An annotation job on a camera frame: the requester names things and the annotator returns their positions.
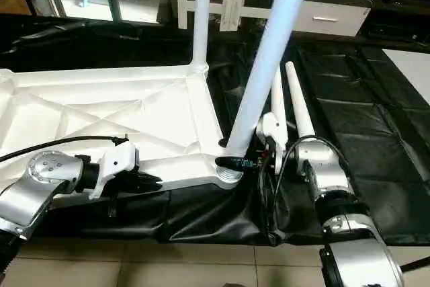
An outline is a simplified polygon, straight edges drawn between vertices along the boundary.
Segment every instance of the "silver robotic arm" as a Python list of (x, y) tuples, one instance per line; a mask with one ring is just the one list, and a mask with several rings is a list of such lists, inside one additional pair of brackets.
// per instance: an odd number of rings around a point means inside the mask
[(131, 182), (124, 192), (145, 187), (157, 190), (160, 179), (139, 173), (138, 160), (138, 150), (126, 139), (108, 149), (97, 163), (91, 163), (90, 156), (72, 157), (59, 151), (42, 151), (32, 157), (22, 177), (0, 193), (0, 283), (6, 267), (21, 243), (32, 236), (55, 195), (91, 189), (89, 199), (98, 199), (116, 177), (120, 183), (115, 189)]
[(399, 266), (369, 216), (367, 206), (355, 195), (349, 174), (339, 163), (342, 154), (331, 143), (315, 136), (291, 62), (286, 64), (286, 73), (301, 137), (295, 145), (297, 171), (308, 182), (326, 242), (320, 251), (326, 286), (403, 286)]

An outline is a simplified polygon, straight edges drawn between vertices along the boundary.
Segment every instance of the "black leather mat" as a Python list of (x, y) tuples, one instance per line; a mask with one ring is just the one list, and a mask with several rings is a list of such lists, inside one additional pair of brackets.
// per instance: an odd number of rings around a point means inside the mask
[[(189, 62), (191, 37), (171, 28), (113, 25), (73, 19), (0, 16), (0, 68), (15, 72)], [(208, 85), (224, 135), (232, 126), (257, 40), (212, 34)], [(348, 158), (353, 182), (391, 245), (430, 244), (430, 107), (380, 48), (297, 39), (292, 59), (319, 135)], [(284, 88), (287, 117), (294, 124)], [(294, 127), (290, 138), (296, 138)], [(38, 235), (162, 242), (320, 243), (306, 185), (291, 169), (283, 179), (277, 221), (269, 239), (254, 175), (224, 191), (198, 186), (108, 203), (53, 210)]]

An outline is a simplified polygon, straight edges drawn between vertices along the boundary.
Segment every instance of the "beige tile floor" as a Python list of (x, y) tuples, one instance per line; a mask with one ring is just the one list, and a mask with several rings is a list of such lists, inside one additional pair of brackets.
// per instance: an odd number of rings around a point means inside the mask
[[(34, 239), (11, 264), (2, 287), (318, 287), (324, 286), (318, 250)], [(391, 250), (400, 264), (430, 255), (430, 248)], [(404, 279), (406, 286), (428, 286), (430, 268)]]

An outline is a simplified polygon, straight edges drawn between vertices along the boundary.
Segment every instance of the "black wire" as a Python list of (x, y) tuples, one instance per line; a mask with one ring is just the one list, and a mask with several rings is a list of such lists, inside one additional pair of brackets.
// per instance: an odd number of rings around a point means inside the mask
[(261, 196), (261, 203), (266, 206), (267, 205), (267, 196), (265, 194), (265, 178), (269, 175), (267, 173), (267, 167), (270, 165), (270, 161), (272, 160), (272, 152), (267, 152), (266, 157), (264, 157), (263, 164), (261, 166), (260, 172), (258, 173), (258, 184)]
[(345, 156), (343, 156), (342, 152), (334, 144), (332, 144), (330, 141), (328, 141), (326, 138), (321, 137), (321, 136), (317, 136), (315, 134), (309, 134), (307, 136), (300, 137), (298, 140), (296, 140), (295, 142), (293, 142), (293, 144), (287, 150), (287, 153), (285, 155), (284, 162), (282, 163), (281, 171), (279, 173), (279, 177), (278, 177), (278, 180), (277, 180), (277, 183), (276, 183), (275, 194), (273, 195), (272, 211), (274, 211), (275, 207), (276, 207), (277, 195), (279, 194), (279, 190), (280, 190), (280, 186), (281, 186), (281, 180), (282, 180), (282, 177), (284, 176), (286, 165), (288, 164), (288, 159), (289, 159), (290, 155), (292, 154), (292, 152), (294, 151), (294, 149), (301, 142), (303, 142), (304, 140), (307, 140), (307, 139), (316, 139), (316, 140), (322, 141), (327, 146), (329, 146), (331, 149), (333, 149), (334, 152), (336, 153), (336, 155), (338, 156), (338, 158), (340, 159), (340, 161), (342, 162), (343, 166), (346, 168), (346, 172), (348, 172), (348, 175), (351, 174), (351, 171), (349, 169), (349, 164), (348, 164), (348, 161), (346, 160)]
[(6, 161), (10, 158), (18, 157), (20, 155), (24, 155), (26, 153), (31, 153), (32, 151), (37, 151), (39, 149), (43, 149), (46, 147), (51, 147), (59, 144), (65, 144), (66, 142), (73, 142), (73, 141), (80, 141), (80, 140), (110, 140), (115, 145), (120, 144), (121, 142), (125, 142), (128, 139), (127, 138), (119, 138), (119, 137), (112, 137), (112, 136), (77, 136), (77, 137), (70, 137), (70, 138), (62, 138), (54, 141), (45, 142), (40, 145), (28, 147), (21, 149), (20, 151), (14, 151), (13, 153), (4, 155), (0, 157), (0, 163), (2, 161)]

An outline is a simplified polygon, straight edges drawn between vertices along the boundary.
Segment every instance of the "drawer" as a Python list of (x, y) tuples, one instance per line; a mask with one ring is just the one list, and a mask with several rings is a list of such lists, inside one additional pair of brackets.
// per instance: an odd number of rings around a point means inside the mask
[(355, 36), (370, 8), (304, 1), (294, 30), (321, 34)]

